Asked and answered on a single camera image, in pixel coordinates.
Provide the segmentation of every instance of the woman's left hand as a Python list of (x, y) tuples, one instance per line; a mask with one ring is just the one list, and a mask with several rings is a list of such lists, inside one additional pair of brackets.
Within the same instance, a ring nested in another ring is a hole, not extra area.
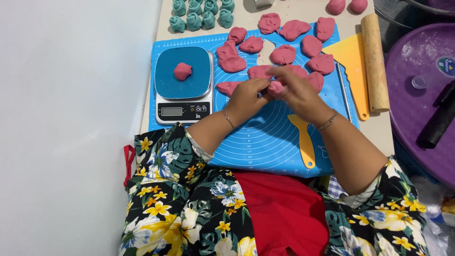
[(250, 119), (265, 104), (273, 100), (268, 94), (258, 98), (258, 93), (269, 84), (270, 81), (265, 78), (254, 78), (237, 85), (224, 109), (235, 127)]

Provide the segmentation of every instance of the woman's arm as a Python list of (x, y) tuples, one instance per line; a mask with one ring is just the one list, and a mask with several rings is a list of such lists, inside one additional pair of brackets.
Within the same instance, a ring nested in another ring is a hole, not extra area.
[[(258, 92), (265, 89), (269, 83), (267, 79), (256, 78), (242, 82), (235, 88), (224, 109), (234, 127), (250, 119), (265, 104), (273, 100), (269, 95), (258, 98)], [(213, 154), (232, 130), (233, 127), (222, 111), (203, 118), (187, 129), (196, 143), (208, 154)]]
[[(334, 115), (304, 79), (284, 68), (269, 72), (286, 82), (281, 96), (301, 119), (322, 126)], [(338, 182), (349, 195), (364, 192), (387, 163), (386, 156), (342, 115), (321, 130), (321, 135)]]

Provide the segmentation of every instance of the teal dough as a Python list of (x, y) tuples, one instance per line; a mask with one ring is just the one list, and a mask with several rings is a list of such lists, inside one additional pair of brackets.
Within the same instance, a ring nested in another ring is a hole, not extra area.
[(221, 2), (221, 9), (230, 10), (231, 12), (234, 11), (235, 3), (234, 0), (222, 0)]
[(204, 3), (204, 12), (210, 11), (213, 15), (218, 13), (217, 0), (205, 0)]
[(185, 31), (185, 22), (179, 16), (172, 16), (169, 19), (169, 24), (174, 32), (178, 31), (183, 33)]
[(177, 16), (183, 16), (187, 12), (187, 7), (185, 6), (185, 2), (183, 0), (174, 0), (172, 2), (172, 9), (174, 10), (174, 14)]
[(215, 15), (212, 12), (207, 11), (204, 13), (204, 17), (202, 18), (204, 23), (204, 27), (206, 29), (214, 28), (215, 27)]
[(202, 20), (195, 13), (187, 15), (187, 26), (190, 31), (196, 31), (202, 27)]
[(201, 4), (199, 4), (196, 0), (190, 0), (190, 4), (188, 6), (189, 13), (196, 13), (197, 15), (202, 14)]
[(220, 23), (225, 28), (230, 28), (234, 22), (234, 15), (232, 12), (227, 9), (222, 9), (220, 11)]

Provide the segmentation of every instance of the digital kitchen scale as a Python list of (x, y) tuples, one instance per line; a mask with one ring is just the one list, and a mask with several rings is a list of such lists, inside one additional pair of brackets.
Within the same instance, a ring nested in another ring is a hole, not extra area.
[[(178, 63), (192, 66), (184, 81), (174, 76)], [(195, 123), (213, 109), (213, 54), (201, 47), (165, 50), (155, 67), (155, 118), (160, 124)]]

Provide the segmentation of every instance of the yellow dough scraper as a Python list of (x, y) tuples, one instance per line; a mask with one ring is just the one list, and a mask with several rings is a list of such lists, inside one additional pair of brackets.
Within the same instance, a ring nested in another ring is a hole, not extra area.
[(298, 143), (300, 144), (300, 154), (302, 155), (303, 164), (306, 168), (312, 169), (315, 167), (315, 157), (313, 143), (311, 142), (310, 135), (307, 132), (307, 126), (309, 123), (300, 119), (296, 115), (288, 115), (289, 121), (297, 127), (299, 131)]

